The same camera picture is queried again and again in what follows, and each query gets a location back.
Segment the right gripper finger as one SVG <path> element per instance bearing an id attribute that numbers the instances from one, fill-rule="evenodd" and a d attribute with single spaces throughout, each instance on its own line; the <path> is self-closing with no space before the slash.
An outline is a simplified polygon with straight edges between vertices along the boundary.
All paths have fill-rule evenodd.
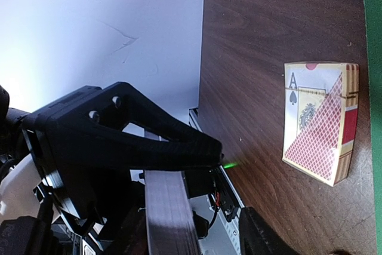
<path id="1" fill-rule="evenodd" d="M 253 207 L 241 209 L 239 240 L 241 254 L 298 254 Z"/>

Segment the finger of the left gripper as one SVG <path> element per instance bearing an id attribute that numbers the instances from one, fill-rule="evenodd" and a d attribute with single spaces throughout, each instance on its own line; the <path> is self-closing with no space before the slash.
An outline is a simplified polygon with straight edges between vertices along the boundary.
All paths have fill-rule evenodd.
<path id="1" fill-rule="evenodd" d="M 84 86 L 29 116 L 36 156 L 108 170 L 212 169 L 221 143 L 160 108 L 126 82 Z"/>

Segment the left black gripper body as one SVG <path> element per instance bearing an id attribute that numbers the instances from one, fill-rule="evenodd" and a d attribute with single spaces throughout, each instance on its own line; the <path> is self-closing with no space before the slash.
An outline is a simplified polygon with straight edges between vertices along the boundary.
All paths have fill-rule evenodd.
<path id="1" fill-rule="evenodd" d="M 103 222 L 116 211 L 129 169 L 118 167 L 106 139 L 86 127 L 27 117 L 23 133 L 39 174 L 50 181 L 65 216 Z"/>

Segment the red playing card deck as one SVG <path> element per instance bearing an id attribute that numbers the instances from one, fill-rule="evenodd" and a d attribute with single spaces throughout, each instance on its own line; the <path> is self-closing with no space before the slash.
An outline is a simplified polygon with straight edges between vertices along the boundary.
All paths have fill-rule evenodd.
<path id="1" fill-rule="evenodd" d="M 150 254 L 201 254 L 180 171 L 144 172 Z"/>

